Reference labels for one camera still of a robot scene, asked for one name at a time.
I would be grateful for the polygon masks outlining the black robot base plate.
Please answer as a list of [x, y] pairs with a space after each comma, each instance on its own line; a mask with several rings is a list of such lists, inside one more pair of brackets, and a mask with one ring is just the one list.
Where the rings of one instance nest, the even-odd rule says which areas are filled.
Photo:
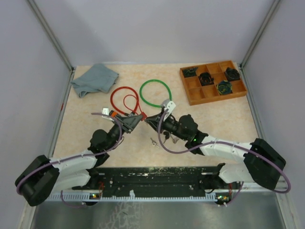
[[84, 186], [75, 190], [98, 190], [104, 197], [137, 198], [204, 197], [213, 190], [228, 191], [239, 184], [219, 178], [221, 165], [214, 167], [100, 167], [89, 170]]

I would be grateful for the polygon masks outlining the black-headed key bunch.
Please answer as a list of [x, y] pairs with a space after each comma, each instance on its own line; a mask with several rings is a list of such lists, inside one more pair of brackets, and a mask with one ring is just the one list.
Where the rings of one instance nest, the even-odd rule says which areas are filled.
[[171, 139], [173, 144], [176, 144], [179, 141], [179, 138], [173, 137], [173, 135], [170, 134], [168, 131], [163, 131], [163, 135], [164, 135], [163, 144], [165, 144], [166, 141], [169, 140], [169, 139]]

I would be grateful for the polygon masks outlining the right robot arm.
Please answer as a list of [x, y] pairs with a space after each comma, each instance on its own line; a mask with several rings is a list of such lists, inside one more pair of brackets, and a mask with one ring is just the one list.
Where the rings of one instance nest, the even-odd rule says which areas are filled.
[[175, 120], [166, 112], [150, 117], [143, 117], [157, 134], [169, 132], [186, 142], [182, 153], [216, 156], [235, 161], [235, 164], [224, 164], [218, 174], [213, 176], [213, 184], [225, 188], [233, 182], [255, 182], [270, 191], [276, 189], [280, 177], [287, 179], [283, 169], [286, 160], [264, 139], [256, 138], [250, 143], [225, 141], [198, 130], [198, 124], [190, 114]]

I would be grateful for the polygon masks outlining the red cable padlock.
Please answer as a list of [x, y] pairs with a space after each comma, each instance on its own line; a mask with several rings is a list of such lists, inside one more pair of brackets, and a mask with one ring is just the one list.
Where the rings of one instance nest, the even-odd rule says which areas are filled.
[[[135, 99], [135, 107], [133, 109], [131, 109], [127, 104], [126, 104], [126, 98], [127, 97], [133, 97]], [[123, 98], [123, 105], [125, 108], [127, 108], [129, 111], [131, 111], [132, 113], [135, 113], [137, 115], [142, 114], [142, 121], [144, 121], [147, 118], [147, 115], [145, 112], [142, 111], [141, 106], [139, 104], [139, 99], [132, 94], [128, 94]]]

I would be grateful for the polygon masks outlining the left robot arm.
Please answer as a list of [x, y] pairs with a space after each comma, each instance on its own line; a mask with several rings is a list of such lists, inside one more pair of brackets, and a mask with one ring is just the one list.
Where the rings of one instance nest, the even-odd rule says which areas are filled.
[[145, 117], [131, 114], [123, 117], [114, 112], [99, 114], [113, 122], [108, 131], [96, 130], [90, 140], [89, 148], [64, 158], [36, 157], [16, 179], [17, 194], [23, 196], [31, 206], [44, 202], [50, 194], [74, 187], [94, 189], [99, 184], [99, 177], [92, 169], [102, 165], [121, 141], [123, 134], [131, 133]]

